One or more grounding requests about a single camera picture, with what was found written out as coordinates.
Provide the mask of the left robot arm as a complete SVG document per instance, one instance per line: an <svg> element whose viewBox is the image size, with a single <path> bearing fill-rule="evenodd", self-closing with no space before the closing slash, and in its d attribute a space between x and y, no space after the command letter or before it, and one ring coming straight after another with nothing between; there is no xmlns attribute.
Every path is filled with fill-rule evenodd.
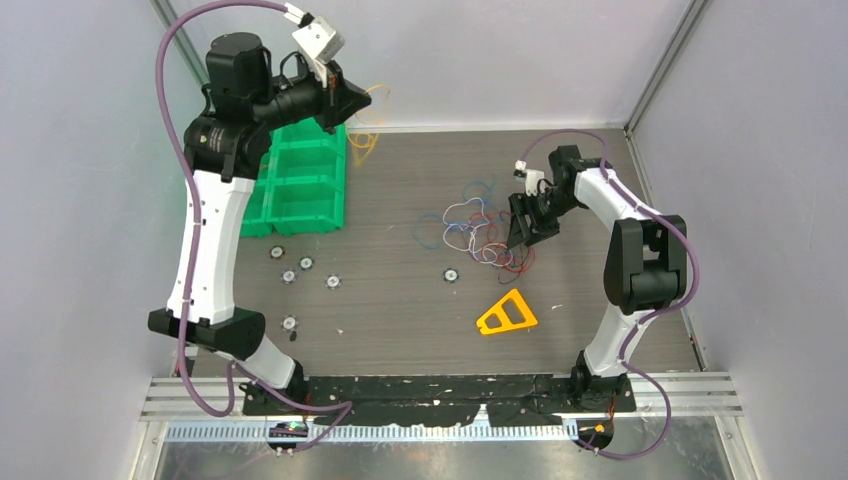
<svg viewBox="0 0 848 480"><path fill-rule="evenodd" d="M307 398L301 364L266 336L263 314L234 302L240 229L272 131L313 119L327 133L371 103L344 79L334 57L341 36L294 33L298 74L273 75L269 50L252 33L215 39L206 55L206 105L184 134L188 202L178 277L165 307L151 312L151 331L234 360L270 386L280 412Z"/></svg>

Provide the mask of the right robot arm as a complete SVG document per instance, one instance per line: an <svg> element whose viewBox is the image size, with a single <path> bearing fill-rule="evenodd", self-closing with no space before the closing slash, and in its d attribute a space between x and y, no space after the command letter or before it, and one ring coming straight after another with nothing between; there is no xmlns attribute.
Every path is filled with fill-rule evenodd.
<svg viewBox="0 0 848 480"><path fill-rule="evenodd" d="M570 145L556 148L548 161L548 173L523 160L514 165L524 190L509 197L507 247L529 248L557 235L560 217L574 209L592 212L609 231L602 275L608 305L566 381L571 401L591 411L622 393L645 329L686 293L686 223L636 198L603 158L584 158Z"/></svg>

